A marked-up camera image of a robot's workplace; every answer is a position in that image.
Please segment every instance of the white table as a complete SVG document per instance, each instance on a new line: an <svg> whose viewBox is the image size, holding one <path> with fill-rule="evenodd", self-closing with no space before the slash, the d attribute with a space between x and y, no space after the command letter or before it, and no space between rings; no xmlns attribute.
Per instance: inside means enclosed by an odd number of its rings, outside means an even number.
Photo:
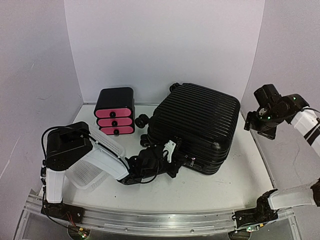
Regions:
<svg viewBox="0 0 320 240"><path fill-rule="evenodd" d="M137 105L135 116L145 113L151 117L155 107ZM94 105L82 106L74 122L95 124L94 109ZM214 175L182 167L176 178L161 174L150 184L129 186L109 176L92 192L77 189L66 179L63 200L84 207L133 212L194 213L255 207L257 198L273 187L254 139L244 125L239 115L230 153ZM130 157L143 149L140 135L146 131L147 127L136 128L134 134L113 138Z"/></svg>

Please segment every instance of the plastic basket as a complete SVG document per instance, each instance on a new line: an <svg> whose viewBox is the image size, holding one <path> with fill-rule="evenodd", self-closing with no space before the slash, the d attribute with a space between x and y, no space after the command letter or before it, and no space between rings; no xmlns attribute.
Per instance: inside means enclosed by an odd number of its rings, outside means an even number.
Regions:
<svg viewBox="0 0 320 240"><path fill-rule="evenodd" d="M125 148L115 140L92 125L89 125L89 131L90 135L99 143L105 145L118 156L125 156ZM93 191L108 177L108 174L91 163L80 159L65 172L65 176L76 188Z"/></svg>

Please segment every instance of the ribbed suitcase shell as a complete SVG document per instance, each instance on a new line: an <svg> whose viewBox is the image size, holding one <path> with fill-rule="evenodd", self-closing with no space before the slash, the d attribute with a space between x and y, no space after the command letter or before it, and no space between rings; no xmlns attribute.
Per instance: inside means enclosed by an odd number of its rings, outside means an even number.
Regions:
<svg viewBox="0 0 320 240"><path fill-rule="evenodd" d="M193 83L175 88L154 110L148 137L167 143L179 137L179 153L195 158L186 166L215 174L227 158L236 130L239 101L230 95Z"/></svg>

